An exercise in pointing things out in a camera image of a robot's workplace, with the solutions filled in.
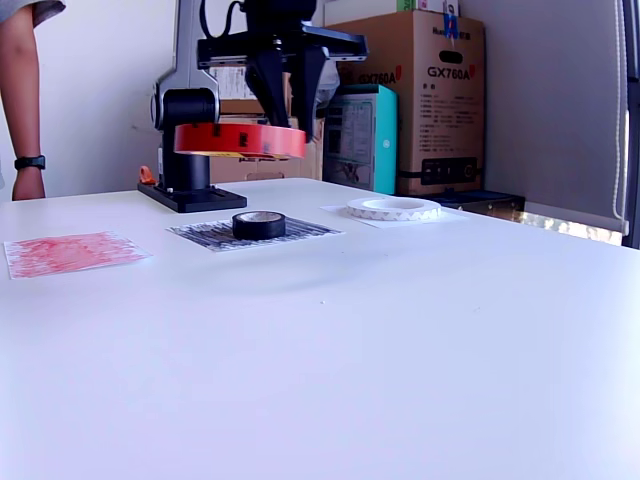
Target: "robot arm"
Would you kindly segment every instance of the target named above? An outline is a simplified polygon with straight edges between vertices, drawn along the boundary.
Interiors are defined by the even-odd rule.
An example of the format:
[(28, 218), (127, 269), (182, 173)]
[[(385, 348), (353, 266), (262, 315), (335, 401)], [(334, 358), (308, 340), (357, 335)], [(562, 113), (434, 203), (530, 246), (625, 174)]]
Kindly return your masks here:
[[(158, 184), (138, 190), (180, 212), (243, 208), (247, 200), (210, 185), (209, 157), (175, 153), (176, 131), (184, 125), (215, 124), (220, 117), (218, 82), (212, 66), (246, 65), (246, 81), (274, 127), (289, 127), (283, 73), (291, 73), (293, 115), (307, 142), (313, 138), (315, 101), (328, 58), (364, 60), (364, 37), (309, 26), (316, 0), (244, 0), (231, 4), (227, 28), (208, 31), (205, 0), (177, 0), (173, 67), (155, 84), (152, 118), (162, 131)], [(234, 5), (247, 15), (247, 31), (229, 34)]]
[[(228, 30), (236, 4), (240, 4), (240, 10), (247, 16), (247, 31), (230, 35)], [(201, 121), (217, 121), (220, 111), (218, 84), (209, 69), (246, 65), (247, 84), (270, 123), (277, 127), (289, 127), (282, 74), (291, 73), (293, 114), (310, 141), (315, 98), (326, 60), (366, 59), (365, 38), (308, 25), (316, 10), (316, 0), (232, 2), (225, 32), (213, 37), (206, 25), (204, 6), (205, 0), (201, 3), (178, 0), (174, 67), (158, 80), (154, 95), (156, 128), (162, 129), (164, 124), (166, 93), (177, 89), (209, 90), (212, 102), (209, 117)]]

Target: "person's arm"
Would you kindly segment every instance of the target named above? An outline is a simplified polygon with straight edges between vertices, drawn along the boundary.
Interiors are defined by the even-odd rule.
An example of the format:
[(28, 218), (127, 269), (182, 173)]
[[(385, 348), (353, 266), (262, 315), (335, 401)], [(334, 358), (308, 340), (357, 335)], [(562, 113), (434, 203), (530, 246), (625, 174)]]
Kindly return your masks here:
[[(40, 153), (40, 82), (33, 9), (27, 6), (0, 23), (0, 96), (16, 158)], [(14, 200), (44, 198), (36, 167), (18, 172)]]

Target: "gray sleeve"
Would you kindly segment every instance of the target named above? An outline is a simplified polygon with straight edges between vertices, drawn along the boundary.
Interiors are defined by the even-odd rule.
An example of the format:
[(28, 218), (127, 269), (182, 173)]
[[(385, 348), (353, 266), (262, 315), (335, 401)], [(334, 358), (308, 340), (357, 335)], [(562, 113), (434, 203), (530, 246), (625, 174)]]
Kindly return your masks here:
[(0, 23), (27, 5), (33, 5), (33, 24), (36, 27), (65, 8), (63, 0), (0, 0)]

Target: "black cable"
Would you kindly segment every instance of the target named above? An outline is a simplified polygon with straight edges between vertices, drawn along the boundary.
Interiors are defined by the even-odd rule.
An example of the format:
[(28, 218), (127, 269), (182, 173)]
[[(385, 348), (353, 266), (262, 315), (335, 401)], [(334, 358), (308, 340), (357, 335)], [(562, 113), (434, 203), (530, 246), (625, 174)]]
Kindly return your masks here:
[[(211, 32), (209, 31), (209, 25), (207, 23), (206, 3), (207, 3), (207, 0), (202, 0), (202, 2), (200, 2), (200, 26), (202, 27), (204, 36), (207, 37), (208, 40), (212, 40), (214, 37), (211, 35)], [(233, 2), (231, 2), (231, 5), (229, 5), (229, 10), (227, 10), (227, 22), (224, 26), (224, 32), (222, 32), (222, 35), (220, 35), (220, 37), (229, 35), (229, 33), (231, 32), (231, 21), (233, 20), (233, 9), (235, 8), (236, 5), (240, 6), (241, 12), (243, 11), (243, 8), (242, 8), (243, 3), (240, 0), (234, 0)]]

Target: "teal box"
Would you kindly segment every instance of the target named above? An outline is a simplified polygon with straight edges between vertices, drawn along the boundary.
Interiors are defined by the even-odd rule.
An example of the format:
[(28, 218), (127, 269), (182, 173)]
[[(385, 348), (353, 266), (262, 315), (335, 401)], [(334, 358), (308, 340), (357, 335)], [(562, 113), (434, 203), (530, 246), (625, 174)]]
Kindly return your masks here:
[(323, 179), (393, 195), (398, 97), (382, 85), (343, 87), (327, 108)]

